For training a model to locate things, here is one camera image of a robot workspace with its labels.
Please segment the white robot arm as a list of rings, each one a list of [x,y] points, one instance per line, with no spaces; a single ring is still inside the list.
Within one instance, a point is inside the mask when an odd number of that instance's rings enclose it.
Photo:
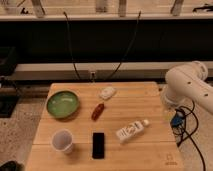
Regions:
[[[189,98],[213,115],[213,87],[205,82],[207,76],[208,68],[200,61],[171,68],[165,75],[162,101],[176,107]]]

